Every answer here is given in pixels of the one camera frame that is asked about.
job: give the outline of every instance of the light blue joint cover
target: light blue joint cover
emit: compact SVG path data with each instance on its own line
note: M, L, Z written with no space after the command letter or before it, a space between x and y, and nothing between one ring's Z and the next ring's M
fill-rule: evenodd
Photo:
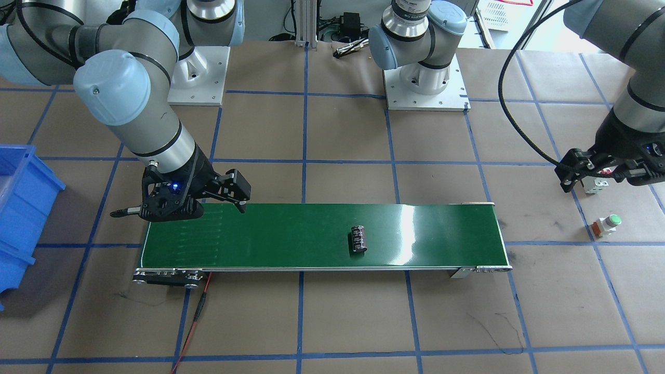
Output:
M589 27L589 23L598 12L604 0L586 0L575 5L571 5L563 12L563 24L570 30L584 37L584 33Z
M383 70L397 69L397 56L395 56L388 35L381 29L381 26L372 26L368 37L372 58L378 67Z
M235 26L233 27L233 34L231 35L231 42L229 47L240 45L245 38L245 4L243 0L236 0L235 2Z
M131 53L111 49L92 56L76 71L74 90L99 122L120 126L148 104L150 77Z
M180 34L176 26L165 16L147 9L142 9L139 11L133 11L122 23L127 22L128 19L137 18L142 19L145 22L151 23L153 26L157 27L159 30L162 30L164 34L171 40L173 43L173 48L176 49L178 53L178 47L180 46Z
M180 8L180 0L138 0L136 10L155 11L166 18L173 17Z
M453 3L444 0L432 0L430 12L427 16L438 27L459 37L466 30L466 13Z
M17 85L45 86L28 71L9 41L9 25L0 26L0 75Z

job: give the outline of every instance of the green push button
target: green push button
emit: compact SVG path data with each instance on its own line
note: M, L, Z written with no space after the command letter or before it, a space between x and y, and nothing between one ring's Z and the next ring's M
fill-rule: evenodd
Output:
M616 214L612 214L609 217L610 223L612 226L617 226L621 224L621 217L617 216Z

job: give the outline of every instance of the metal bracket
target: metal bracket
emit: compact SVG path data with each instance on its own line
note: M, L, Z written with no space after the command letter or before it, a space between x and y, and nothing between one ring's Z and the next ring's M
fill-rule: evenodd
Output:
M450 277L451 278L466 278L469 274L473 273L474 268L459 268Z
M457 56L450 63L448 86L442 93L433 96L417 94L405 87L400 80L400 69L384 71L388 109L461 112L471 108Z

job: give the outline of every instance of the electrical component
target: electrical component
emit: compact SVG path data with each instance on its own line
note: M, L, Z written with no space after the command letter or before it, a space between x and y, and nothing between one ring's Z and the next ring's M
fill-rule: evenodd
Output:
M612 169L605 168L600 173L610 176L612 174ZM587 194L597 194L600 191L610 186L606 178L585 176L584 178L581 179L581 181L582 181L582 186L584 187L584 192L586 192Z
M358 13L344 12L342 24L339 27L339 39L348 38L349 41L360 39L361 34L360 15Z
M611 214L608 217L600 217L596 222L591 224L591 231L593 234L602 238L605 235L612 235L613 232L616 232L616 227L621 225L621 217L616 214Z
M353 251L362 253L367 250L367 239L365 238L365 226L353 226L351 228L351 242Z

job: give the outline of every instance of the metal base plate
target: metal base plate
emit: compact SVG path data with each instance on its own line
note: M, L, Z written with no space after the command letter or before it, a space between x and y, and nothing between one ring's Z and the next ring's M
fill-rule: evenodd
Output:
M457 111L471 108L457 56L450 63L448 87L440 94L425 96L411 91L400 81L400 69L384 71L386 99L390 110Z
M226 69L229 66L230 47L196 47L205 56L208 72L200 75L201 79L194 86L178 88L172 85L168 93L171 105L221 105L226 81Z

